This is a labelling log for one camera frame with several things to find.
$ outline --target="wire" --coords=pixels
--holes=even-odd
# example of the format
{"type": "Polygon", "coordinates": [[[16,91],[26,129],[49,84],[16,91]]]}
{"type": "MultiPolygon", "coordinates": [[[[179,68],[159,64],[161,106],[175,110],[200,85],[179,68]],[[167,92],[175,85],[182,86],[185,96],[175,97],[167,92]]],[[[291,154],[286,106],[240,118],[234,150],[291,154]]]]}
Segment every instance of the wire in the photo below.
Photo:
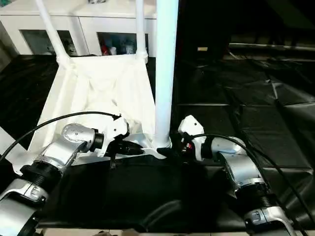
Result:
{"type": "Polygon", "coordinates": [[[105,115],[105,116],[110,116],[114,119],[117,119],[119,118],[120,116],[117,116],[117,115],[113,115],[113,114],[110,114],[110,113],[106,113],[106,112],[76,112],[76,113],[71,113],[71,114],[68,114],[68,115],[64,115],[64,116],[60,116],[60,117],[56,117],[56,118],[53,118],[53,119],[50,119],[38,126],[36,126],[34,129],[28,131],[27,133],[25,133],[24,135],[22,135],[20,138],[18,138],[14,143],[12,143],[5,151],[4,153],[2,154],[2,156],[0,157],[0,162],[5,159],[5,157],[9,154],[9,152],[22,140],[24,139],[26,136],[28,136],[29,134],[35,132],[36,130],[50,124],[50,123],[53,123],[55,121],[58,121],[58,120],[61,120],[61,119],[65,119],[65,118],[68,118],[68,117],[75,117],[75,116],[79,116],[79,115],[86,115],[86,114],[99,114],[99,115],[105,115]]]}
{"type": "MultiPolygon", "coordinates": [[[[211,138],[222,138],[222,139],[226,139],[229,140],[235,144],[237,144],[238,146],[240,146],[242,149],[244,149],[244,151],[248,154],[248,156],[251,158],[251,160],[255,163],[255,165],[257,166],[257,168],[259,169],[263,179],[263,169],[261,167],[261,165],[259,164],[259,162],[256,160],[255,158],[255,154],[249,150],[245,145],[243,145],[242,143],[240,143],[239,141],[230,138],[228,136],[225,135],[221,135],[221,134],[197,134],[197,135],[192,135],[190,136],[190,139],[193,140],[194,138],[198,138],[198,137],[211,137],[211,138]]],[[[281,170],[281,168],[266,154],[264,154],[263,152],[261,152],[260,150],[252,147],[253,150],[255,152],[257,152],[258,154],[260,154],[262,157],[264,157],[267,161],[270,162],[271,165],[273,165],[275,167],[275,169],[278,171],[278,173],[283,177],[283,179],[285,180],[285,182],[288,184],[288,186],[291,188],[292,192],[295,194],[295,196],[297,197],[297,199],[300,201],[302,207],[304,208],[305,212],[307,213],[307,215],[309,216],[311,222],[315,225],[315,221],[314,218],[312,216],[312,213],[310,212],[309,208],[307,207],[305,201],[303,200],[302,196],[300,195],[300,193],[298,193],[298,191],[295,189],[295,187],[291,184],[290,180],[285,176],[285,174],[283,173],[283,171],[281,170]]],[[[292,217],[293,222],[296,226],[298,226],[299,230],[301,231],[302,235],[307,236],[308,234],[305,232],[305,230],[301,227],[300,223],[292,217]]]]}

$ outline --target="white pole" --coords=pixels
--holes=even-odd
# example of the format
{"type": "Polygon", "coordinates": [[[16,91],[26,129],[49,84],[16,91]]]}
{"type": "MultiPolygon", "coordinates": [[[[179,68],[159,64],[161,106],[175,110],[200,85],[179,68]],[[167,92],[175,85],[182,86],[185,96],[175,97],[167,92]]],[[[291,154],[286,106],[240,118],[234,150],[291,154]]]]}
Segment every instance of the white pole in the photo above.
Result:
{"type": "Polygon", "coordinates": [[[137,58],[143,58],[148,62],[146,41],[144,34],[144,3],[143,0],[136,0],[136,24],[137,24],[137,58]]]}
{"type": "Polygon", "coordinates": [[[179,0],[157,0],[155,148],[170,147],[173,76],[179,0]]]}
{"type": "Polygon", "coordinates": [[[35,0],[35,1],[39,10],[39,14],[45,24],[49,39],[56,52],[57,62],[63,64],[64,66],[67,66],[67,64],[69,63],[70,57],[66,53],[63,47],[63,43],[61,42],[60,37],[52,24],[51,17],[44,5],[44,2],[43,0],[35,0]]]}

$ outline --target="black tarp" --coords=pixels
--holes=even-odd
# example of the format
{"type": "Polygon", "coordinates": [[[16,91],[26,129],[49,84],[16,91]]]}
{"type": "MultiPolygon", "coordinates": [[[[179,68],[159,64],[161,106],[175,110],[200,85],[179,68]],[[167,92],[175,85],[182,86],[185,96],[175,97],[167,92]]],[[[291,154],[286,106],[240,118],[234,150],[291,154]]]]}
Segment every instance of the black tarp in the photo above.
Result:
{"type": "MultiPolygon", "coordinates": [[[[36,124],[52,83],[51,74],[57,69],[53,57],[23,58],[18,64],[19,70],[11,64],[10,70],[0,74],[0,88],[4,81],[6,85],[2,94],[24,86],[32,94],[37,84],[46,93],[34,95],[33,104],[23,100],[27,92],[20,93],[19,99],[15,93],[1,95],[3,104],[15,107],[13,116],[2,112],[0,117],[0,126],[14,138],[23,133],[10,131],[15,124],[24,129],[36,124]],[[26,83],[23,78],[33,79],[26,83]]],[[[194,115],[205,132],[240,137],[283,167],[314,211],[314,65],[252,60],[177,63],[173,142],[178,141],[176,129],[186,115],[194,115]]],[[[152,84],[154,69],[154,60],[150,60],[152,84]]],[[[304,227],[314,229],[280,175],[259,158],[279,199],[304,227]]],[[[243,231],[242,219],[232,211],[236,206],[230,190],[221,166],[211,160],[183,164],[175,157],[157,160],[146,156],[119,160],[113,170],[107,162],[74,166],[50,196],[40,226],[177,233],[243,231]]]]}

